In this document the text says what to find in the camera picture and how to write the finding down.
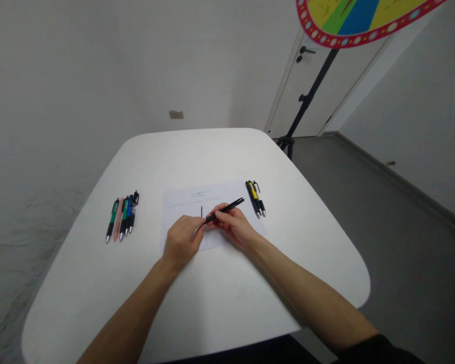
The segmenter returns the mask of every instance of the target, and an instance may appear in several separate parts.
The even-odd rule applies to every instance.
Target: yellow segment
[[[251,192],[253,193],[253,197],[254,197],[255,199],[257,199],[258,197],[256,197],[256,191],[254,191],[253,184],[250,183],[249,186],[251,187]]]
[[[399,17],[412,12],[425,1],[426,0],[379,0],[379,5],[369,30],[393,22]]]
[[[316,25],[321,29],[342,0],[308,0],[308,10]]]

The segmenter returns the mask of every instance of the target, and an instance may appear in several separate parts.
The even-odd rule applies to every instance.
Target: green segment
[[[128,200],[125,200],[123,205],[123,216],[121,217],[122,220],[126,220],[126,211],[128,210]]]
[[[116,217],[116,211],[118,211],[118,205],[120,204],[119,201],[116,201],[115,204],[113,205],[113,212],[111,213],[111,223],[115,222],[115,217]]]
[[[327,22],[325,22],[322,30],[328,34],[338,34],[356,2],[357,0],[342,0]]]

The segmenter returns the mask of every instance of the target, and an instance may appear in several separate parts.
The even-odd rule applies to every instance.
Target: green pen
[[[120,200],[116,199],[115,203],[113,204],[113,209],[111,210],[111,220],[110,220],[110,224],[108,225],[108,232],[106,233],[106,244],[110,240],[110,236],[113,233],[113,227],[115,225],[115,218],[116,218],[116,211],[118,210],[119,203],[120,203]]]
[[[126,230],[126,213],[128,211],[128,196],[126,196],[125,201],[123,202],[123,206],[121,207],[121,212],[123,216],[121,217],[121,225],[120,225],[120,241],[123,241],[123,237],[125,236]]]

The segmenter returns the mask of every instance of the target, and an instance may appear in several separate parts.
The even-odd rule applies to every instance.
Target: red wheel border
[[[427,0],[417,8],[413,9],[410,13],[407,13],[403,15],[402,17],[394,20],[391,23],[385,24],[382,27],[379,27],[377,29],[373,29],[361,34],[354,34],[354,35],[333,35],[333,34],[328,34],[324,32],[322,29],[320,29],[315,22],[313,21],[310,12],[308,11],[308,1],[309,0],[304,0],[302,5],[299,5],[299,0],[295,0],[296,5],[297,5],[297,11],[298,11],[298,19],[300,20],[300,23],[303,27],[303,30],[307,34],[307,36],[315,41],[316,43],[320,44],[321,46],[328,47],[328,48],[352,48],[352,47],[358,47],[363,44],[371,43],[373,41],[379,40],[381,38],[384,38],[400,29],[403,29],[407,25],[413,23],[414,21],[420,19],[421,17],[425,16],[428,14],[430,11],[433,9],[437,8],[438,6],[442,5],[446,0]],[[414,19],[411,19],[411,15],[416,11],[420,10],[419,14],[414,17]],[[306,11],[306,16],[302,18],[303,12]],[[308,22],[311,22],[311,25],[307,29],[305,26],[308,24]],[[392,24],[396,23],[396,27],[394,29],[390,29],[390,26]]]

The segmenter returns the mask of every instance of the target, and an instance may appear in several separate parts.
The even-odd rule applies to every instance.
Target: white table
[[[256,163],[249,162],[248,156]],[[255,179],[267,238],[360,307],[370,292],[358,251],[293,163],[254,129],[139,135],[98,181],[27,315],[28,364],[75,362],[160,257],[164,191]],[[116,197],[140,193],[135,227],[105,244]],[[140,362],[214,353],[300,329],[251,262],[229,244],[200,251],[167,293]]]

